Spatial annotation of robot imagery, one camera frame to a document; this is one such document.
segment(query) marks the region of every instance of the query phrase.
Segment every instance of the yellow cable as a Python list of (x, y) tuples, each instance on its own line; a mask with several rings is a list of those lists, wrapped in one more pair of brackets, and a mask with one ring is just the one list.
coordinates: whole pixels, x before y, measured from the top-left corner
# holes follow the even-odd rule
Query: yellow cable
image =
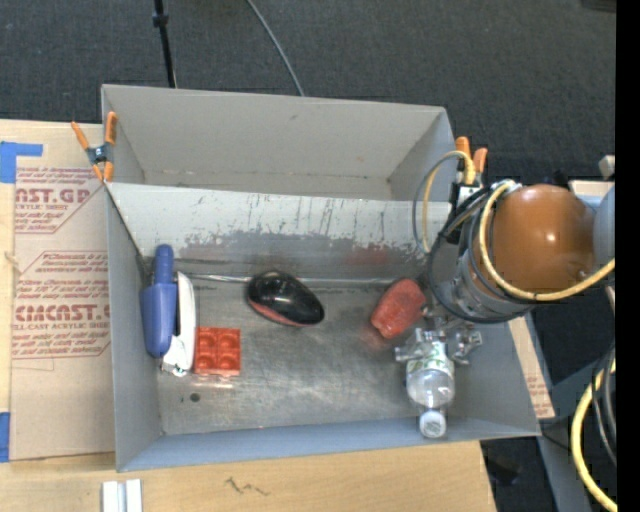
[(480, 228), (478, 230), (478, 243), (480, 246), (480, 255), (482, 257), (482, 263), (484, 263), (485, 267), (487, 268), (487, 272), (489, 272), (489, 275), (494, 279), (494, 281), (498, 284), (498, 286), (500, 286), (501, 288), (509, 292), (511, 295), (521, 299), (534, 300), (534, 301), (554, 301), (554, 300), (565, 299), (567, 297), (570, 297), (571, 295), (575, 295), (576, 293), (586, 290), (591, 285), (595, 284), (600, 279), (605, 277), (609, 272), (611, 272), (615, 268), (616, 260), (615, 258), (613, 258), (611, 261), (609, 261), (609, 263), (604, 265), (602, 268), (600, 268), (600, 270), (593, 273), (587, 279), (584, 279), (578, 284), (570, 286), (569, 288), (566, 288), (559, 292), (551, 292), (551, 293), (529, 292), (529, 291), (517, 288), (512, 284), (508, 283), (507, 281), (505, 281), (502, 278), (502, 276), (498, 274), (495, 267), (493, 266), (493, 263), (491, 262), (491, 258), (489, 257), (489, 251), (487, 249), (487, 236), (486, 236), (487, 224), (489, 222), (489, 213), (491, 211), (491, 207), (493, 206), (493, 204), (498, 200), (498, 198), (503, 194), (503, 192), (513, 187), (515, 184), (516, 184), (515, 181), (507, 180), (502, 185), (497, 187), (489, 196), (489, 199), (487, 200), (487, 203), (484, 205), (484, 208), (480, 216)]
[[(616, 361), (614, 359), (611, 366), (611, 373), (615, 373), (615, 371)], [(604, 370), (600, 370), (600, 372), (596, 376), (596, 391), (600, 388), (603, 374)], [(617, 503), (614, 502), (609, 496), (607, 496), (604, 491), (600, 489), (600, 487), (598, 487), (596, 482), (593, 480), (593, 477), (591, 476), (591, 473), (589, 472), (589, 469), (587, 468), (587, 465), (584, 461), (584, 456), (582, 455), (582, 425), (587, 414), (587, 409), (592, 400), (592, 386), (588, 386), (584, 391), (580, 402), (578, 402), (576, 412), (573, 416), (573, 421), (571, 422), (571, 454), (573, 456), (573, 462), (576, 465), (576, 469), (578, 470), (578, 475), (582, 479), (587, 490), (596, 500), (598, 500), (598, 503), (600, 503), (609, 512), (617, 512)]]
[(471, 183), (466, 183), (466, 180), (469, 176), (475, 177), (475, 165), (473, 160), (469, 157), (467, 153), (464, 151), (449, 151), (445, 153), (444, 156), (436, 162), (436, 164), (431, 168), (429, 173), (429, 177), (424, 186), (424, 194), (422, 196), (422, 248), (424, 252), (429, 252), (431, 249), (429, 247), (429, 243), (427, 242), (427, 209), (429, 205), (429, 197), (431, 196), (431, 188), (433, 187), (433, 182), (436, 179), (436, 175), (440, 172), (440, 166), (446, 160), (450, 158), (459, 158), (464, 160), (464, 180), (465, 184), (470, 185)]

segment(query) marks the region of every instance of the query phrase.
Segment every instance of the orange sphere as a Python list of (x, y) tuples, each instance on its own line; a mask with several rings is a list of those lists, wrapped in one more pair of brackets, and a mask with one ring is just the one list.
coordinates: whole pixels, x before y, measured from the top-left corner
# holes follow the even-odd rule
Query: orange sphere
[[(565, 188), (522, 187), (503, 196), (489, 224), (493, 265), (507, 282), (529, 292), (573, 286), (594, 265), (593, 220), (591, 210)], [(488, 276), (477, 247), (474, 253)]]

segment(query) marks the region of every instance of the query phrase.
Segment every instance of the orange clip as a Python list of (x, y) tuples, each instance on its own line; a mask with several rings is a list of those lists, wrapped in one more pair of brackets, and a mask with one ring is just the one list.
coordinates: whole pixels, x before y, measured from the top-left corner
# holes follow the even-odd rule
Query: orange clip
[[(118, 123), (118, 116), (115, 112), (109, 112), (107, 116), (107, 124), (105, 128), (105, 142), (102, 146), (92, 148), (89, 146), (89, 141), (85, 137), (82, 128), (75, 121), (71, 121), (71, 128), (76, 134), (76, 138), (80, 143), (82, 149), (87, 153), (89, 162), (93, 172), (100, 181), (111, 182), (113, 180), (113, 163), (110, 161), (111, 149), (116, 144), (116, 125)], [(101, 170), (98, 164), (103, 163), (104, 169)]]
[(471, 158), (471, 145), (469, 144), (469, 139), (464, 136), (458, 137), (456, 139), (456, 150), (461, 151)]
[(489, 150), (487, 148), (478, 148), (473, 154), (473, 165), (476, 168), (476, 172), (483, 172), (484, 166), (487, 161), (487, 153)]
[(112, 146), (116, 145), (116, 125), (118, 124), (118, 116), (115, 112), (109, 112), (107, 116), (107, 127), (105, 130), (104, 140)]

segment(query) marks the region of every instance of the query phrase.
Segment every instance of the blue tape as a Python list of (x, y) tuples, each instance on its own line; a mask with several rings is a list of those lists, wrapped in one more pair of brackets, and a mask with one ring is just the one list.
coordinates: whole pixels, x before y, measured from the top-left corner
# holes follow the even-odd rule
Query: blue tape
[(0, 142), (0, 183), (15, 183), (18, 157), (42, 156), (42, 149), (42, 144)]
[(0, 412), (0, 462), (9, 462), (9, 416)]

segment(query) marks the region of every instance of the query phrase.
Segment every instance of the white object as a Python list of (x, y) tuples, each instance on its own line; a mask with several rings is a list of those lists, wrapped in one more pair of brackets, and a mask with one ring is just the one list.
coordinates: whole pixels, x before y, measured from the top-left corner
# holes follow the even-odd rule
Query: white object
[(425, 437), (442, 437), (447, 431), (447, 419), (442, 411), (428, 409), (420, 415), (420, 433)]
[(177, 272), (178, 325), (180, 332), (171, 338), (169, 351), (162, 358), (162, 369), (183, 377), (193, 366), (196, 343), (196, 299), (191, 280)]
[(598, 168), (600, 169), (600, 174), (602, 174), (604, 179), (609, 178), (614, 172), (616, 172), (616, 156), (603, 156), (600, 162), (598, 162)]
[(102, 483), (102, 512), (142, 512), (142, 481)]
[(407, 393), (426, 410), (420, 417), (422, 434), (442, 437), (447, 426), (444, 411), (455, 396), (454, 364), (447, 357), (444, 342), (432, 342), (426, 357), (407, 363)]

